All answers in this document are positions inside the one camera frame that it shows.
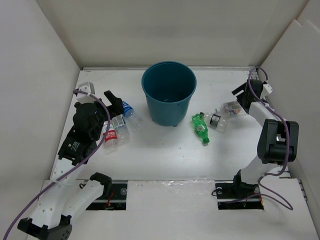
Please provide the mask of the clear water bottle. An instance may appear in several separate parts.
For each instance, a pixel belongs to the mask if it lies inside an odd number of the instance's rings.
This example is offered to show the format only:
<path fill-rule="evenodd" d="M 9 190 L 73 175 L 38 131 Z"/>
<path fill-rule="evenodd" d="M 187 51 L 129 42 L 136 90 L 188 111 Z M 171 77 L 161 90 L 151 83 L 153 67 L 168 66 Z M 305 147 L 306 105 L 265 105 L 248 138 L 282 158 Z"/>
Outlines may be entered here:
<path fill-rule="evenodd" d="M 242 106 L 237 101 L 223 103 L 215 109 L 215 112 L 220 116 L 239 116 L 244 113 Z"/>

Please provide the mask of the black cap clear bottle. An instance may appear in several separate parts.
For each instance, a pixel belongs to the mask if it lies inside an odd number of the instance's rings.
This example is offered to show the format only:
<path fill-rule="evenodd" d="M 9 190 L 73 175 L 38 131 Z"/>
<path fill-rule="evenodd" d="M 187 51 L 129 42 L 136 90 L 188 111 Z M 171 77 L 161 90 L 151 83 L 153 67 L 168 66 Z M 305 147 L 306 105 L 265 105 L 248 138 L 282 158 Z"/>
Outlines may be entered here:
<path fill-rule="evenodd" d="M 228 125 L 228 120 L 224 116 L 213 112 L 200 112 L 199 114 L 203 117 L 207 126 L 219 133 L 223 134 L 225 132 Z"/>

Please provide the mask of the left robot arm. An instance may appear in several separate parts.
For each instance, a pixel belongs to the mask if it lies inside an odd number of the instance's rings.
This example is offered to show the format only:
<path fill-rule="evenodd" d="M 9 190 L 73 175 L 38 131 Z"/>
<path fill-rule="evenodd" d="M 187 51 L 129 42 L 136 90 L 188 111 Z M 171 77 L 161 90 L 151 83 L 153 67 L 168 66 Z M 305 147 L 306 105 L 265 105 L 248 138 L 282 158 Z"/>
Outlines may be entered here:
<path fill-rule="evenodd" d="M 79 88 L 73 93 L 77 97 L 73 126 L 58 151 L 50 184 L 31 200 L 31 203 L 37 202 L 34 212 L 26 218 L 18 215 L 14 221 L 18 230 L 39 240 L 68 239 L 73 223 L 90 204 L 113 194 L 111 177 L 96 172 L 68 200 L 67 194 L 78 175 L 104 143 L 101 136 L 107 134 L 112 117 L 124 111 L 122 100 L 109 90 L 104 92 L 109 106 L 93 93 Z"/>

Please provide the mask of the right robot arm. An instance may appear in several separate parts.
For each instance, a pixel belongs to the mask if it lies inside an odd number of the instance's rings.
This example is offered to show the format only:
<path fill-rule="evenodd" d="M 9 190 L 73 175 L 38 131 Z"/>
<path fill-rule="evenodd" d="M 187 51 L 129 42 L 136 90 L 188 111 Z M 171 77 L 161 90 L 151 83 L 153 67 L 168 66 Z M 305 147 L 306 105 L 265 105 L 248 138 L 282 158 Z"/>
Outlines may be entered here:
<path fill-rule="evenodd" d="M 231 192 L 235 198 L 256 197 L 254 190 L 259 186 L 259 181 L 264 176 L 270 176 L 270 171 L 277 166 L 283 166 L 285 169 L 297 156 L 300 126 L 295 121 L 281 117 L 262 100 L 262 93 L 266 87 L 266 82 L 248 79 L 232 91 L 245 112 L 262 127 L 257 144 L 257 156 L 233 178 Z"/>

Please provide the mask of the teal plastic bin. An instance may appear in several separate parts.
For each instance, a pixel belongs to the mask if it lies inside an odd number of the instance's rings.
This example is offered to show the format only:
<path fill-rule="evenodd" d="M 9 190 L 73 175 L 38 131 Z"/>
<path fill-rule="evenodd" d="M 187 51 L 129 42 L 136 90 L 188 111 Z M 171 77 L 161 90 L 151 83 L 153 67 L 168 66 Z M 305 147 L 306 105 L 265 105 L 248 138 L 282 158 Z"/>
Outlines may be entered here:
<path fill-rule="evenodd" d="M 162 61 L 144 71 L 141 87 L 151 120 L 160 126 L 176 127 L 187 114 L 197 78 L 185 64 Z"/>

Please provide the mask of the blue label water bottle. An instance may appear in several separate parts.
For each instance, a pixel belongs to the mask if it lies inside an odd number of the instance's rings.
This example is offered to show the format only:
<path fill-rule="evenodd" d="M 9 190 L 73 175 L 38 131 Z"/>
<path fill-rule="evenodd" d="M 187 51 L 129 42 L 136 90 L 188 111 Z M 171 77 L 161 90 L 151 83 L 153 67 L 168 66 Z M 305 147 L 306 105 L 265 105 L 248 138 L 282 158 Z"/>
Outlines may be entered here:
<path fill-rule="evenodd" d="M 135 130 L 141 128 L 143 125 L 143 119 L 137 114 L 131 105 L 125 101 L 122 101 L 122 107 L 125 121 L 128 122 Z"/>

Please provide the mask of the red label water bottle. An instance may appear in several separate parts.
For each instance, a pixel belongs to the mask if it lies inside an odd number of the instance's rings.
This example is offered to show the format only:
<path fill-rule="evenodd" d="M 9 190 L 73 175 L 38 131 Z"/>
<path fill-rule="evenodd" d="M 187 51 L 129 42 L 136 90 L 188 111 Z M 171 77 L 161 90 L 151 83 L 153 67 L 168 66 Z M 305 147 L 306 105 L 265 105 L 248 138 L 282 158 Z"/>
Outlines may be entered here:
<path fill-rule="evenodd" d="M 108 121 L 105 121 L 102 128 L 102 135 L 104 138 L 104 151 L 106 154 L 110 154 L 112 152 L 115 152 L 118 147 L 118 137 L 113 124 L 110 123 L 108 131 L 107 126 Z"/>

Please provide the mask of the clear white cap bottle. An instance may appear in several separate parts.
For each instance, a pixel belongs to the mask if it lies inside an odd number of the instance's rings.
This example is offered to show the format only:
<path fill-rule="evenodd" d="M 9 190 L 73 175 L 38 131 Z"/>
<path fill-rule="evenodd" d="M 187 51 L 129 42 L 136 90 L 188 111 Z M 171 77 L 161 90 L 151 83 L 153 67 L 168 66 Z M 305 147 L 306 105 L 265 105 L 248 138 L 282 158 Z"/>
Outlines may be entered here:
<path fill-rule="evenodd" d="M 122 146 L 130 141 L 130 132 L 122 114 L 112 118 L 113 128 L 117 136 L 117 146 Z"/>

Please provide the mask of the green plastic bottle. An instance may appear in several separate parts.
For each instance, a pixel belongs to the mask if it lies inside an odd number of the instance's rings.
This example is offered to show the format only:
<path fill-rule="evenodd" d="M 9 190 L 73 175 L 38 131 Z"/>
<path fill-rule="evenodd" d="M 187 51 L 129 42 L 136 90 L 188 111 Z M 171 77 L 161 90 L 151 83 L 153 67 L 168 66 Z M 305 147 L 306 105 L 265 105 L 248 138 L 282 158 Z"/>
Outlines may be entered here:
<path fill-rule="evenodd" d="M 197 113 L 191 117 L 191 121 L 196 135 L 201 139 L 203 144 L 208 144 L 210 142 L 208 128 L 203 116 Z"/>

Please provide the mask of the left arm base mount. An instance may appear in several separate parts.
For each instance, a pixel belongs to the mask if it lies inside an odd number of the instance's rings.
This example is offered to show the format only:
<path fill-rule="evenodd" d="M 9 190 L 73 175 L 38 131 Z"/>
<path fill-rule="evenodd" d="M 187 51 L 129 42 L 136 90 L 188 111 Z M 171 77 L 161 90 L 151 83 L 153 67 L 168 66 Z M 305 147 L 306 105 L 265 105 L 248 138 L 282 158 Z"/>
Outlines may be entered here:
<path fill-rule="evenodd" d="M 87 211 L 125 211 L 127 206 L 128 182 L 115 180 L 107 195 L 93 201 Z"/>

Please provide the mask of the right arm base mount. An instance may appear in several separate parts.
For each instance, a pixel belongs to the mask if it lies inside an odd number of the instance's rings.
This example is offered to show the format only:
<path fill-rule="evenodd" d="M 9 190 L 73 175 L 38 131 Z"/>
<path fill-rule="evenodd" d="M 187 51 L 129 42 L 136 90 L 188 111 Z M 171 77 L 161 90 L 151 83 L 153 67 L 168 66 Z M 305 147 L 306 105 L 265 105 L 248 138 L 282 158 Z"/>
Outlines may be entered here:
<path fill-rule="evenodd" d="M 236 186 L 231 181 L 217 181 L 211 195 L 217 199 L 219 210 L 264 210 L 257 184 Z"/>

